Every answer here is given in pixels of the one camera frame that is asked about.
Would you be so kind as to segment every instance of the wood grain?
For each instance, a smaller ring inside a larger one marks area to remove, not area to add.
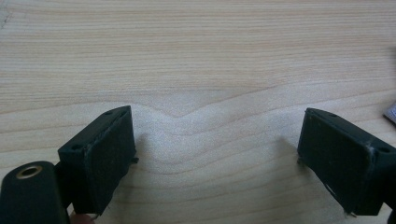
[[[131,105],[140,162],[96,223],[386,223],[295,148],[308,106],[396,146],[396,2],[0,1],[1,178]]]

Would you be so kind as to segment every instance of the mounting hole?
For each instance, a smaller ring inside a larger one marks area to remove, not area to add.
[[[72,146],[73,150],[76,150],[76,149],[79,149],[79,148],[82,148],[82,145],[73,145]]]
[[[43,170],[43,167],[38,165],[28,166],[17,173],[18,179],[27,179],[37,175]]]
[[[390,149],[386,147],[379,147],[377,150],[384,153],[390,153]]]

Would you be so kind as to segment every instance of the black plastic part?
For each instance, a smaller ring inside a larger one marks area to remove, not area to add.
[[[396,148],[332,113],[307,108],[298,146],[310,167],[349,214],[376,216],[383,202],[395,209],[390,180]]]
[[[131,107],[109,110],[59,150],[60,173],[76,213],[102,215],[136,153]]]
[[[6,175],[1,188],[0,222],[69,223],[52,163],[31,162]]]
[[[0,223],[66,224],[70,203],[76,213],[102,215],[130,164],[138,161],[131,107],[102,114],[58,153],[56,166],[35,161],[6,175]]]

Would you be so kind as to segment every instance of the metal ring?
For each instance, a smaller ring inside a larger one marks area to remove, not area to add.
[[[27,179],[30,178],[32,176],[37,175],[38,173],[40,173],[43,170],[43,167],[39,166],[39,165],[32,165],[32,166],[28,166],[22,170],[20,170],[17,173],[17,178],[18,179]]]

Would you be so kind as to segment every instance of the wooden table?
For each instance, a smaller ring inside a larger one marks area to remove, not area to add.
[[[296,147],[307,107],[396,146],[396,2],[0,2],[1,178],[131,105],[140,162],[96,223],[386,223]]]

